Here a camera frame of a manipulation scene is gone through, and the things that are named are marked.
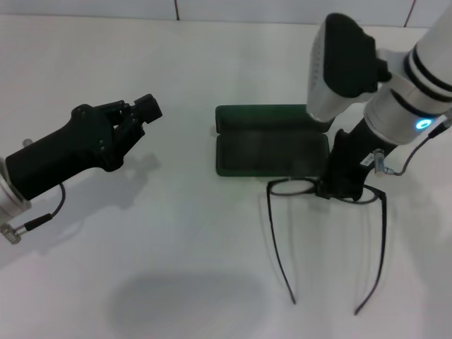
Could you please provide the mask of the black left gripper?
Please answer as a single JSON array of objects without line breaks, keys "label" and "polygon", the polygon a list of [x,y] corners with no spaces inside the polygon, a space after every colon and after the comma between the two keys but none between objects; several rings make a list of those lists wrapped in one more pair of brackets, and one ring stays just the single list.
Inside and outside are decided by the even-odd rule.
[{"label": "black left gripper", "polygon": [[160,117],[151,94],[133,104],[120,100],[103,107],[81,105],[63,127],[6,158],[11,183],[31,200],[84,170],[113,172],[145,134],[143,125]]}]

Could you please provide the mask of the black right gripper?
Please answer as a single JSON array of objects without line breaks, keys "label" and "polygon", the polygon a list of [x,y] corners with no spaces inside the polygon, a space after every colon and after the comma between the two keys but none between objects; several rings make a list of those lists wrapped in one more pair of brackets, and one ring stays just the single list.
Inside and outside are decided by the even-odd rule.
[{"label": "black right gripper", "polygon": [[374,161],[369,158],[375,150],[382,150],[387,156],[388,143],[374,134],[365,120],[361,120],[349,133],[339,130],[323,176],[316,183],[315,195],[326,200],[360,200],[365,180],[374,169]]}]

